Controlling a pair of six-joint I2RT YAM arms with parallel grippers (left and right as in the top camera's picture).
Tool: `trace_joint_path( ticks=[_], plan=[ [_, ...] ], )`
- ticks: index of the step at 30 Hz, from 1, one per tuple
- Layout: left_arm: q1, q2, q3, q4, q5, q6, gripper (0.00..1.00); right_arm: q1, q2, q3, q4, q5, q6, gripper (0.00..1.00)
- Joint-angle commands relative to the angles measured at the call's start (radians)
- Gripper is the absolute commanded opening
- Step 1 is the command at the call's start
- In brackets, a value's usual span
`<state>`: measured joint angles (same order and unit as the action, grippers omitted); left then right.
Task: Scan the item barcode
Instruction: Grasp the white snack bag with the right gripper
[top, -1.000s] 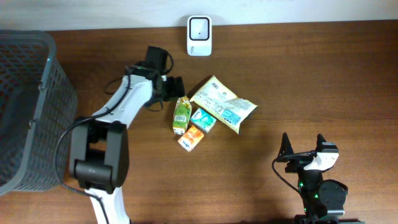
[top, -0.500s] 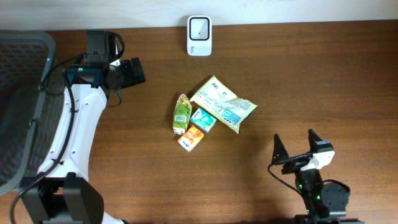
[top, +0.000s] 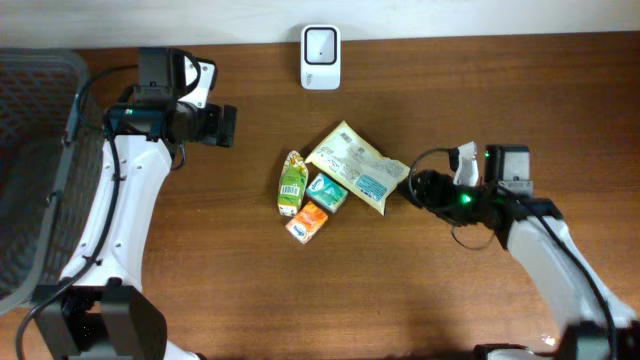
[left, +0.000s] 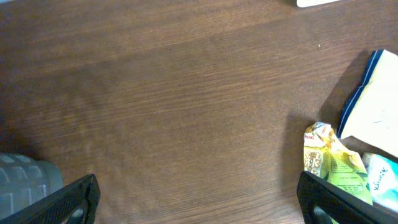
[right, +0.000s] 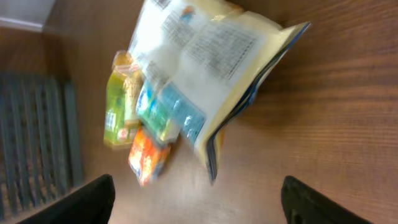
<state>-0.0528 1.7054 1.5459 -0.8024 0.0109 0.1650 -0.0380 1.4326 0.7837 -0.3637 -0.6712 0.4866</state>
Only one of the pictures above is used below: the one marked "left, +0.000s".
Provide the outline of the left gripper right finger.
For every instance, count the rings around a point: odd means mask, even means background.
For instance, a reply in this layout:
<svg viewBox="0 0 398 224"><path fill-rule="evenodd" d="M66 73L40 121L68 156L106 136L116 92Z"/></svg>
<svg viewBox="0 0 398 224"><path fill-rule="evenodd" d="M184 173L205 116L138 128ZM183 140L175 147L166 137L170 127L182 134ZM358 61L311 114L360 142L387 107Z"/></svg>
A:
<svg viewBox="0 0 398 224"><path fill-rule="evenodd" d="M306 171L300 175L297 198L306 224L333 220L337 223L397 223L396 217Z"/></svg>

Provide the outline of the cream snack bag blue label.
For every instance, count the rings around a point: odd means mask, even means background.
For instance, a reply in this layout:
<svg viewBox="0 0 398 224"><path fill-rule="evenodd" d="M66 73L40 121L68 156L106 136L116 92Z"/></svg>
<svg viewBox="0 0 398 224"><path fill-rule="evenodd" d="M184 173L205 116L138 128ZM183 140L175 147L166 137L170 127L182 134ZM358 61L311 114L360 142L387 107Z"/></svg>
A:
<svg viewBox="0 0 398 224"><path fill-rule="evenodd" d="M372 53L340 116L336 135L354 137L397 157L397 55Z"/></svg>

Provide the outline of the yellow green snack packet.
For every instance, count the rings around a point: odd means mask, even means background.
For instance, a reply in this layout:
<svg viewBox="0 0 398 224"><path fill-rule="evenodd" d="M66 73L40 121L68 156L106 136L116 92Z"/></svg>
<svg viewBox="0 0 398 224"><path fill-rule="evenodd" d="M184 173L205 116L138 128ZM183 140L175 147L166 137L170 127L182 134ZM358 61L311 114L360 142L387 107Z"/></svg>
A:
<svg viewBox="0 0 398 224"><path fill-rule="evenodd" d="M304 171L373 205L368 173L357 152L340 143L328 123L316 122L304 132Z"/></svg>

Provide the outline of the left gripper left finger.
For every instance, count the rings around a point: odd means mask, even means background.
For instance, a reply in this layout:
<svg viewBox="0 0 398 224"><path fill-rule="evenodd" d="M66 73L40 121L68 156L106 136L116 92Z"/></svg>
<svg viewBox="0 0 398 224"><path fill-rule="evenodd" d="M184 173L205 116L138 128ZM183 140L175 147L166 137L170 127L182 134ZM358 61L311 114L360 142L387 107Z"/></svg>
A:
<svg viewBox="0 0 398 224"><path fill-rule="evenodd" d="M94 224L100 187L88 174L21 211L1 220L2 224Z"/></svg>

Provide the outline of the teal tissue pack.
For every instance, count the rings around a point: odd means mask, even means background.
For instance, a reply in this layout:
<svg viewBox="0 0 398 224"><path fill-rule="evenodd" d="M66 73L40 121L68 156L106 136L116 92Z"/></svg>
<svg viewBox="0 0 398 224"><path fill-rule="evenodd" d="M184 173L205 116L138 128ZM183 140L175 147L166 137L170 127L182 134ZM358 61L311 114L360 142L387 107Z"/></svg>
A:
<svg viewBox="0 0 398 224"><path fill-rule="evenodd" d="M397 163L377 154L364 153L373 201L397 213Z"/></svg>

